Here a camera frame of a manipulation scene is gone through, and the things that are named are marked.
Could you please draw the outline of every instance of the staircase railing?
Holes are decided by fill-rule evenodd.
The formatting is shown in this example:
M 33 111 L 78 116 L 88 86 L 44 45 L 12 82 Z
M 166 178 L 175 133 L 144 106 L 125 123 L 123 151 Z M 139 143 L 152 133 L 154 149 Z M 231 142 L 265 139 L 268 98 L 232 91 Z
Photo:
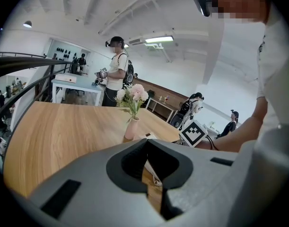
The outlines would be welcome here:
M 0 108 L 0 122 L 2 120 L 2 117 L 5 115 L 5 113 L 8 111 L 10 107 L 18 100 L 20 99 L 24 94 L 26 94 L 29 90 L 34 88 L 36 85 L 39 85 L 40 82 L 49 79 L 48 85 L 43 88 L 33 99 L 33 101 L 29 104 L 29 106 L 26 108 L 26 110 L 23 112 L 23 114 L 28 110 L 28 108 L 33 104 L 35 101 L 39 101 L 41 96 L 48 91 L 48 96 L 52 96 L 52 83 L 51 80 L 53 77 L 63 72 L 65 73 L 66 70 L 70 70 L 70 67 L 67 68 L 67 64 L 71 65 L 70 62 L 60 62 L 58 60 L 50 60 L 50 59 L 43 59 L 43 58 L 35 58 L 35 57 L 0 57 L 0 77 L 7 75 L 9 73 L 28 69 L 31 67 L 41 67 L 41 66 L 51 66 L 49 70 L 49 74 L 43 76 L 42 78 L 38 79 L 37 81 L 31 83 L 27 87 L 23 88 L 19 93 L 11 97 L 3 107 Z M 65 65 L 65 68 L 59 71 L 54 72 L 54 66 L 55 65 Z
M 18 52 L 0 52 L 0 57 L 16 57 L 21 56 L 21 55 L 27 55 L 30 57 L 39 57 L 39 58 L 45 58 L 46 55 L 34 55 L 34 54 L 27 54 L 27 53 L 18 53 Z

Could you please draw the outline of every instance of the white box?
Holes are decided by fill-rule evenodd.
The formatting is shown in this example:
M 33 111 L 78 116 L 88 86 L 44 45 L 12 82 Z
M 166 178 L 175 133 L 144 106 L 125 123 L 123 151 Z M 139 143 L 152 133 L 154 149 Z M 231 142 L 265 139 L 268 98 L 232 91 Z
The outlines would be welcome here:
M 207 130 L 196 120 L 192 120 L 179 132 L 180 137 L 190 147 L 195 147 L 208 135 Z
M 77 77 L 73 77 L 73 76 L 69 76 L 65 74 L 57 74 L 55 76 L 55 79 L 59 81 L 67 81 L 67 82 L 72 82 L 72 83 L 76 83 L 77 81 Z

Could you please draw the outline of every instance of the black cap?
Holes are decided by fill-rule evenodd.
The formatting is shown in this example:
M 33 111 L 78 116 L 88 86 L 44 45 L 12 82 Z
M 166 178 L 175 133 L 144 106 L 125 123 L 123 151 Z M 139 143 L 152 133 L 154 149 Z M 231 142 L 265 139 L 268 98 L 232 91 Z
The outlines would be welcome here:
M 111 42 L 122 42 L 124 43 L 124 40 L 120 36 L 115 36 L 111 39 Z
M 239 118 L 239 113 L 238 113 L 237 111 L 234 111 L 233 114 L 234 114 L 237 118 Z
M 201 94 L 201 93 L 192 94 L 192 95 L 190 96 L 190 99 L 194 99 L 194 98 L 196 98 L 196 97 L 199 97 L 199 98 L 202 99 L 202 94 Z

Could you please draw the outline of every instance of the black backpack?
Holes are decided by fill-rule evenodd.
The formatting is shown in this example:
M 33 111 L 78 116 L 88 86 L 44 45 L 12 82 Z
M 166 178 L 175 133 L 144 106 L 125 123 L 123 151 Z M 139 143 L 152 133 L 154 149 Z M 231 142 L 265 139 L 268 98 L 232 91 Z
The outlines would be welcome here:
M 134 79 L 134 67 L 131 61 L 129 60 L 128 69 L 125 74 L 125 78 L 123 79 L 123 84 L 130 85 Z

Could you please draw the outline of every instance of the black shorts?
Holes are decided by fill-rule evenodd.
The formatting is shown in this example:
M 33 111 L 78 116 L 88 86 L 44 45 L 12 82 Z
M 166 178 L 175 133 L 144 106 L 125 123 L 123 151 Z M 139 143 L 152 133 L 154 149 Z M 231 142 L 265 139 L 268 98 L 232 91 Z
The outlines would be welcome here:
M 116 107 L 117 102 L 115 98 L 117 97 L 117 90 L 111 90 L 109 88 L 105 88 L 105 93 L 103 96 L 102 106 L 105 107 Z

